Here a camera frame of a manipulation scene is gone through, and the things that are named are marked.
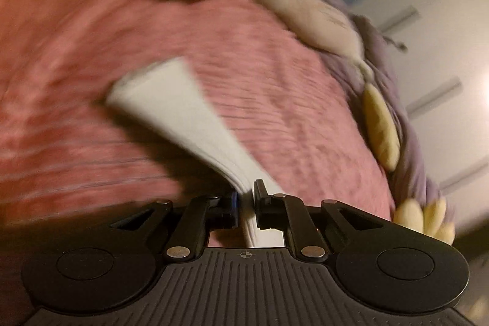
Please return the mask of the white ribbed knit sweater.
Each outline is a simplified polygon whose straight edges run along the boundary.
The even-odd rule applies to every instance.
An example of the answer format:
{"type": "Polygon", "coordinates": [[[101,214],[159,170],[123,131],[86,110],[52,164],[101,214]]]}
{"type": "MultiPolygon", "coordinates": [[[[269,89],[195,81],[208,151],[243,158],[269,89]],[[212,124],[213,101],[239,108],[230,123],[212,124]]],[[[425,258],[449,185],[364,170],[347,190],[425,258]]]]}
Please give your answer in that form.
{"type": "Polygon", "coordinates": [[[277,229],[259,229],[253,200],[255,180],[263,180],[269,193],[283,189],[215,112],[183,58],[153,63],[124,75],[110,89],[106,103],[190,153],[230,183],[240,195],[249,247],[284,245],[283,234],[277,229]]]}

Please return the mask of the yellow oval cushion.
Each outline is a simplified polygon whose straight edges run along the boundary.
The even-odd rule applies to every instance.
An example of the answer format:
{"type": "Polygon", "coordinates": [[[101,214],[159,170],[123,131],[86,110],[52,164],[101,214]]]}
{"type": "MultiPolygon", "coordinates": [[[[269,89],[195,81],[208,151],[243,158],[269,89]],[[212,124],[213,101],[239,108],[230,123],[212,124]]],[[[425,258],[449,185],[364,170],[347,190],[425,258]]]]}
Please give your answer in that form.
{"type": "Polygon", "coordinates": [[[367,83],[362,94],[366,131],[375,158],[387,172],[399,162],[400,141],[394,119],[381,92],[367,83]]]}

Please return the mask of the purple duvet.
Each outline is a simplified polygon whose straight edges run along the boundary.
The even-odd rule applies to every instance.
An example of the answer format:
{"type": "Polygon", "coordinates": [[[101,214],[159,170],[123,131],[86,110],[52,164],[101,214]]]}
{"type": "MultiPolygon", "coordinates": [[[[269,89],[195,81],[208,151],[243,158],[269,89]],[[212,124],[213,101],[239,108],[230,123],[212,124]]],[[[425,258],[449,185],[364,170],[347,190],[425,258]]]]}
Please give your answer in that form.
{"type": "Polygon", "coordinates": [[[350,18],[354,29],[361,37],[366,63],[373,71],[373,77],[364,79],[354,65],[340,56],[324,51],[319,53],[322,62],[341,85],[351,113],[364,137],[367,136],[365,115],[361,110],[364,86],[372,83],[380,91],[393,118],[400,142],[398,165],[387,177],[394,203],[400,206],[405,200],[413,199],[421,208],[426,208],[443,196],[439,186],[427,174],[419,139],[408,118],[406,108],[401,103],[395,69],[387,55],[387,49],[392,45],[390,37],[382,35],[367,17],[352,13],[344,1],[322,1],[339,9],[350,18]]]}

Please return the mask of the pink ribbed bed blanket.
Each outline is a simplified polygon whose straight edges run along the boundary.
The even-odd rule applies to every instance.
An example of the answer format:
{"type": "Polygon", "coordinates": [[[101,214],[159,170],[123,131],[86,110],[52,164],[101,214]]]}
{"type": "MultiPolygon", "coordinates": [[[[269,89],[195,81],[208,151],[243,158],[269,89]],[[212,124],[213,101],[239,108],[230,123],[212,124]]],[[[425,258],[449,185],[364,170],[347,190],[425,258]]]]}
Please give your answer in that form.
{"type": "Polygon", "coordinates": [[[211,120],[269,192],[389,218],[392,195],[321,56],[255,0],[1,0],[1,322],[32,311],[36,248],[109,215],[229,188],[157,133],[211,120]]]}

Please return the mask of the yellow flower shaped pillow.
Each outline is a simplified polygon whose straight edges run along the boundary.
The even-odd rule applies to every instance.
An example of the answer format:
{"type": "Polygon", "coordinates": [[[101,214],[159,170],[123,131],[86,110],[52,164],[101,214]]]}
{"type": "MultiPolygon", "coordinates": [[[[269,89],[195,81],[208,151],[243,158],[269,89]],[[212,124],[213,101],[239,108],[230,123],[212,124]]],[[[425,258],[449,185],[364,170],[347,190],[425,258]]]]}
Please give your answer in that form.
{"type": "Polygon", "coordinates": [[[407,199],[396,208],[393,222],[452,245],[456,234],[455,223],[446,221],[446,215],[445,198],[436,200],[425,208],[422,208],[415,199],[407,199]]]}

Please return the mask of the cream long plush pillow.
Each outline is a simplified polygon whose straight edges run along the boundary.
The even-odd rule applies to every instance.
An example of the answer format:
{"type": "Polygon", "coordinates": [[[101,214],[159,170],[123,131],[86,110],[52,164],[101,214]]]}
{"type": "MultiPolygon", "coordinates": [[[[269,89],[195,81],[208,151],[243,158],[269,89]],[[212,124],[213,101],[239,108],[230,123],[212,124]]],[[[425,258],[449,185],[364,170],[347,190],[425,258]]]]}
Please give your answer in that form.
{"type": "Polygon", "coordinates": [[[363,45],[346,14],[322,0],[257,0],[274,12],[301,41],[316,48],[364,62],[363,45]]]}

